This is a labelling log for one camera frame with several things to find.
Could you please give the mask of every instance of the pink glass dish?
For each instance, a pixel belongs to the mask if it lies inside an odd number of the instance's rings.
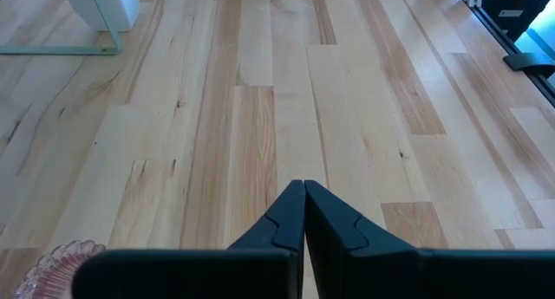
[[[106,250],[103,244],[73,241],[42,256],[16,289],[17,299],[69,299],[71,280],[79,266]]]

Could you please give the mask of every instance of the hardwood floor plank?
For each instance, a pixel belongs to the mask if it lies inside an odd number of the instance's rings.
[[[541,163],[546,162],[549,164],[549,168],[546,168],[546,174],[555,174],[555,171],[553,171],[553,168],[555,168],[555,151],[553,151],[555,129],[550,126],[549,121],[541,111],[535,107],[513,108],[512,111],[517,121],[537,147],[539,153],[535,154],[537,155],[536,157]]]
[[[506,230],[505,232],[517,250],[552,250],[555,247],[553,229]]]
[[[218,0],[181,246],[223,248],[233,88],[241,0]]]
[[[277,193],[292,179],[327,185],[317,114],[295,0],[271,0]]]
[[[382,66],[413,134],[443,134],[445,129],[407,50],[388,22],[379,0],[357,0],[378,46]]]
[[[449,248],[501,248],[453,143],[444,136],[421,135],[410,142]]]
[[[180,164],[176,159],[163,161],[167,166],[165,175],[162,176],[163,192],[158,203],[153,227],[148,241],[146,243],[142,241],[143,244],[137,244],[137,247],[178,249],[181,244],[186,206],[186,182],[188,182],[184,177],[188,177],[189,171],[184,167],[186,163]]]
[[[388,231],[416,247],[447,248],[440,220],[430,202],[382,204]]]
[[[551,126],[552,129],[555,129],[555,112],[553,112],[553,108],[541,107],[539,110],[544,115],[547,122],[549,122],[549,126]]]
[[[459,35],[432,0],[403,0],[440,53],[467,53]]]
[[[16,288],[41,256],[42,250],[37,248],[0,250],[0,297],[14,298]]]
[[[451,82],[451,86],[457,94],[460,103],[465,108],[465,111],[467,111],[468,117],[473,123],[476,131],[478,131],[481,140],[484,142],[487,151],[492,156],[493,162],[497,166],[501,177],[505,181],[506,186],[513,196],[514,203],[517,205],[517,209],[519,210],[520,216],[522,217],[526,228],[542,228],[543,225],[541,224],[538,216],[536,216],[536,213],[530,206],[528,198],[520,187],[519,182],[513,176],[513,173],[509,169],[509,166],[501,156],[500,151],[494,145],[493,140],[490,139],[490,136],[495,139],[495,134],[499,131],[497,131],[496,127],[494,128],[494,130],[491,130],[489,113],[479,101],[475,101],[476,96],[474,93],[472,93],[473,88],[470,86],[471,83],[464,78],[465,74],[460,71],[460,68],[454,66],[454,63],[451,60],[451,55],[443,55],[438,57],[438,59],[441,59],[440,63],[444,70],[444,73]]]
[[[111,44],[2,3],[0,42]],[[555,110],[461,0],[140,0],[121,38],[0,56],[2,298],[73,239],[225,248],[291,179],[412,244],[555,248]]]
[[[495,94],[495,86],[480,66],[467,55],[444,55],[443,59],[525,195],[553,198],[552,168],[511,110]]]
[[[270,0],[242,0],[236,85],[273,86]]]
[[[462,155],[467,176],[495,229],[525,226],[505,181],[480,135],[469,120],[439,59],[402,0],[380,0],[389,20],[408,51],[411,62],[428,92],[447,133]]]
[[[160,201],[166,184],[175,174],[175,160],[137,159],[133,162],[127,179],[120,209],[114,221],[108,246],[110,248],[144,248],[153,235]],[[180,233],[181,222],[174,233]]]
[[[555,199],[531,200],[530,204],[545,228],[555,228]]]
[[[337,44],[325,0],[312,0],[320,30],[320,44]]]
[[[188,183],[216,5],[213,0],[186,0],[186,7],[194,18],[193,27],[186,41],[184,60],[179,63],[178,77],[175,77],[173,88],[177,89],[177,99],[170,109],[173,116],[162,149],[164,159],[177,159],[181,163],[182,179]],[[178,54],[183,48],[182,44],[174,42],[169,54]]]
[[[365,22],[355,0],[326,2],[352,90],[343,94],[355,113],[380,201],[428,201],[402,113],[382,71],[378,48],[367,30],[360,27]]]
[[[505,250],[514,250],[513,242],[511,242],[511,238],[506,234],[506,230],[495,230],[497,234],[497,238],[503,245],[503,249]]]
[[[75,177],[68,203],[57,212],[59,221],[47,242],[50,249],[75,239],[108,244],[133,160],[140,150],[134,143],[141,140],[141,130],[149,118],[127,106],[108,109],[81,172]]]
[[[122,34],[122,40],[127,45],[127,49],[121,55],[113,58],[85,58],[74,73],[69,73],[71,76],[68,81],[57,81],[55,77],[60,74],[66,75],[65,70],[68,68],[66,64],[76,59],[72,57],[71,60],[64,61],[57,56],[56,62],[64,62],[63,66],[57,67],[60,73],[52,74],[49,78],[44,77],[45,80],[49,80],[48,83],[43,84],[44,88],[30,89],[35,90],[38,95],[29,97],[30,102],[27,104],[29,107],[18,123],[17,130],[11,136],[6,154],[0,159],[0,184],[8,185],[6,187],[8,191],[4,194],[18,194],[0,199],[4,204],[0,205],[1,218],[7,218],[11,211],[17,211],[27,194],[32,192],[33,184],[40,176],[53,149],[56,148],[59,133],[65,133],[64,135],[68,137],[62,140],[66,150],[59,149],[58,152],[80,151],[72,152],[74,153],[72,159],[73,166],[82,165],[110,99],[121,96],[129,90],[127,81],[133,78],[134,67],[125,65],[134,64],[136,59],[141,58],[141,52],[137,49],[144,41],[148,42],[149,31],[150,34],[155,31],[147,27],[149,14],[152,11],[144,10],[143,13],[139,16],[133,31],[133,35],[140,40],[130,42],[130,34]],[[98,43],[110,44],[108,40],[111,39],[101,36]],[[31,60],[35,59],[48,62],[49,58],[37,57]],[[35,66],[37,66],[36,70],[39,70],[38,65],[36,61],[31,61],[26,70],[31,70]],[[28,81],[22,81],[22,83],[26,88],[30,87]],[[49,87],[46,88],[49,85],[56,85],[52,92],[49,91]],[[68,125],[72,125],[71,131],[76,132],[60,130],[67,128]]]
[[[277,166],[272,87],[237,87],[233,105],[225,242],[233,243],[276,198]]]
[[[366,218],[384,226],[374,172],[365,154],[365,145],[344,90],[352,89],[347,70],[335,46],[307,48],[310,79],[316,101],[328,187]]]

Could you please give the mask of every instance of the scalloped glass rim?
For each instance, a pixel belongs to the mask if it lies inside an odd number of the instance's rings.
[[[42,256],[16,289],[17,299],[70,298],[69,286],[79,266],[106,250],[92,240],[75,240]]]

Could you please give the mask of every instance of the wooden floor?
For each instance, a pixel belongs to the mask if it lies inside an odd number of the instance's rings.
[[[555,247],[554,110],[461,0],[141,0],[123,41],[0,57],[2,298],[74,239],[225,248],[291,179],[417,246]],[[0,2],[1,44],[93,42]]]

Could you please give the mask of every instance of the black plastic part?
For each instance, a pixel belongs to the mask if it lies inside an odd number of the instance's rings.
[[[305,181],[305,187],[306,240],[321,299],[400,298],[416,293],[416,248],[317,182]]]
[[[77,271],[75,299],[275,298],[303,294],[302,181],[228,250],[112,250]]]
[[[314,181],[291,182],[228,250],[104,252],[73,295],[300,299],[304,230],[321,299],[555,296],[554,251],[417,249]]]
[[[420,250],[317,182],[305,186],[306,239],[321,299],[555,297],[553,251]]]
[[[298,298],[287,250],[115,250],[78,270],[75,299]]]
[[[553,298],[554,251],[422,250],[421,288],[436,298]]]
[[[518,53],[503,57],[503,61],[513,71],[549,77],[555,72],[555,62],[542,53]]]

